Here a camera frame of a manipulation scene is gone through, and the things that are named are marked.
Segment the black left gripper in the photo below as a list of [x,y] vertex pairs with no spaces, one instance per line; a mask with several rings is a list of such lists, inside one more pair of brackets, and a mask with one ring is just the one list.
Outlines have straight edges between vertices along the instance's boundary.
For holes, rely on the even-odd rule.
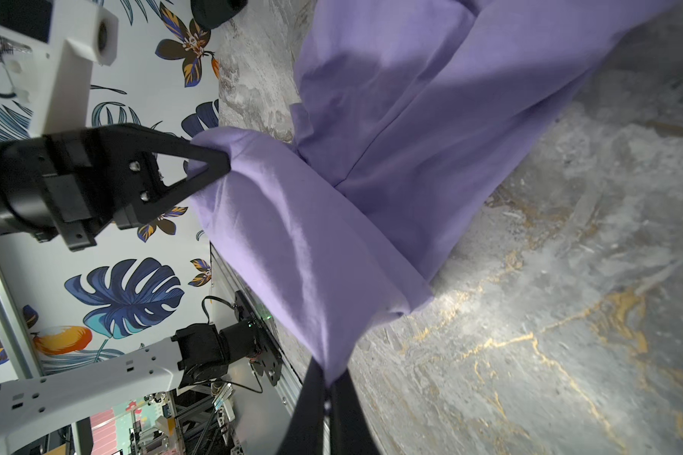
[[0,236],[96,245],[149,224],[231,172],[228,154],[136,124],[0,142]]

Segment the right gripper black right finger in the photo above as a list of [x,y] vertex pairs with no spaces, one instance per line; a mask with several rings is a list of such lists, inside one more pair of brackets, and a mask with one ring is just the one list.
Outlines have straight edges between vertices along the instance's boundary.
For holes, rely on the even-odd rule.
[[345,371],[328,389],[330,453],[380,455],[372,437],[351,374]]

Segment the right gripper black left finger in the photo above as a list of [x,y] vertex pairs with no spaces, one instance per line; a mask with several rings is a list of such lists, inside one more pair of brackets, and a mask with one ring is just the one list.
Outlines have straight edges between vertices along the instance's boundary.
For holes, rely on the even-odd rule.
[[290,426],[277,455],[321,455],[324,453],[326,383],[324,372],[311,358]]

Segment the purple t-shirt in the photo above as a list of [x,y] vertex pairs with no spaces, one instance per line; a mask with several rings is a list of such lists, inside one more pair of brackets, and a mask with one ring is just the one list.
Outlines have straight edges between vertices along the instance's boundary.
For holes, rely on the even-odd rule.
[[669,1],[321,1],[292,143],[231,127],[194,144],[231,172],[201,227],[327,383],[357,341],[433,297],[489,195],[622,37]]

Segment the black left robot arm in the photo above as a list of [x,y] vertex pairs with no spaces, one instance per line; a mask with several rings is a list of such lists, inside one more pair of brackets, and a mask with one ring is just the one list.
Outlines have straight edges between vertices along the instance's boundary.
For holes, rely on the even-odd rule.
[[[134,229],[166,214],[231,170],[227,154],[136,125],[116,124],[0,142],[0,236],[59,237],[91,248],[108,226]],[[118,265],[73,286],[89,321],[129,336],[176,308],[176,276],[161,265]],[[151,392],[202,384],[250,356],[257,327],[195,323],[125,356],[0,385],[0,454]]]

